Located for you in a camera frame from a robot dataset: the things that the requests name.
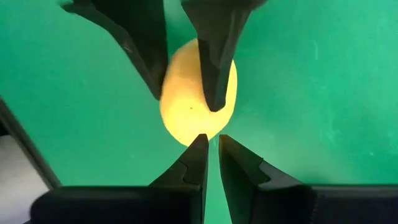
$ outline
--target yellow potato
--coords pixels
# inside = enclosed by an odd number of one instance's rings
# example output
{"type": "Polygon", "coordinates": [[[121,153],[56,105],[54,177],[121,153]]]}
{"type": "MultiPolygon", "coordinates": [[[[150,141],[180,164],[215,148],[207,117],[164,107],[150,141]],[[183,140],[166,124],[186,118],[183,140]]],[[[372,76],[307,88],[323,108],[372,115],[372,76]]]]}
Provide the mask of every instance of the yellow potato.
{"type": "Polygon", "coordinates": [[[198,42],[191,40],[174,54],[163,82],[160,113],[166,129],[185,146],[202,133],[211,139],[233,114],[237,85],[236,67],[232,62],[226,105],[217,112],[210,111],[201,82],[198,42]]]}

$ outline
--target green background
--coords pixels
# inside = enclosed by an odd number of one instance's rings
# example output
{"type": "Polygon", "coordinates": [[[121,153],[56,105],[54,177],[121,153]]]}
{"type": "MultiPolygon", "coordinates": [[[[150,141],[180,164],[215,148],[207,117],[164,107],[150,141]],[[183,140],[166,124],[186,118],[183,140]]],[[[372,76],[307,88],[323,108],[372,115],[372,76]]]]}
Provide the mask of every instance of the green background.
{"type": "MultiPolygon", "coordinates": [[[[195,37],[165,0],[169,54],[195,37]]],[[[398,2],[270,0],[235,55],[222,131],[294,177],[398,183],[398,2]]],[[[0,3],[0,95],[64,185],[146,185],[183,152],[102,28],[57,0],[0,3]]],[[[207,223],[230,223],[210,141],[207,223]]]]}

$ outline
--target potato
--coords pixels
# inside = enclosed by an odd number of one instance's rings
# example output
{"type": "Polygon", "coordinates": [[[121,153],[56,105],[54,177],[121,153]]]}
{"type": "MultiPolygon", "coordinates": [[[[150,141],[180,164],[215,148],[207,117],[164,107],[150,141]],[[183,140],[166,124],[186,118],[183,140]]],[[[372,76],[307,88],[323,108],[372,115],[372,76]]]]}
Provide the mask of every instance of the potato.
{"type": "Polygon", "coordinates": [[[189,146],[201,133],[213,138],[228,123],[236,101],[237,74],[229,71],[226,105],[209,110],[203,93],[198,41],[191,40],[174,54],[167,69],[160,97],[160,113],[166,129],[181,144],[189,146]]]}

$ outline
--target green surface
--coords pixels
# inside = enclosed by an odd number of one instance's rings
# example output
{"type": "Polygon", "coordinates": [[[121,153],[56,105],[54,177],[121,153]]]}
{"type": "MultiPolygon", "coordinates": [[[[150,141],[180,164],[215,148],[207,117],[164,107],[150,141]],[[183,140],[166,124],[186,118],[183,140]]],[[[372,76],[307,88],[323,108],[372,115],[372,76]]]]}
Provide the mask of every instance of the green surface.
{"type": "MultiPolygon", "coordinates": [[[[169,53],[195,37],[165,0],[169,53]]],[[[270,0],[223,133],[313,183],[398,183],[398,2],[270,0]]],[[[145,185],[182,153],[116,41],[57,0],[0,3],[0,95],[65,185],[145,185]]],[[[207,223],[229,223],[210,142],[207,223]]]]}

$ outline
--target white surface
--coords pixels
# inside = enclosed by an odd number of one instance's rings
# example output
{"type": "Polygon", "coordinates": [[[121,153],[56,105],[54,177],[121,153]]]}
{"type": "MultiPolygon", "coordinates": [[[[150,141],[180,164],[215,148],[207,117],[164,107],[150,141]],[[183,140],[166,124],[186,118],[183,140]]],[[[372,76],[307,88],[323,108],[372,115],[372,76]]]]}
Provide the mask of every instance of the white surface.
{"type": "Polygon", "coordinates": [[[47,190],[14,139],[0,137],[0,224],[28,221],[32,202],[47,190]]]}

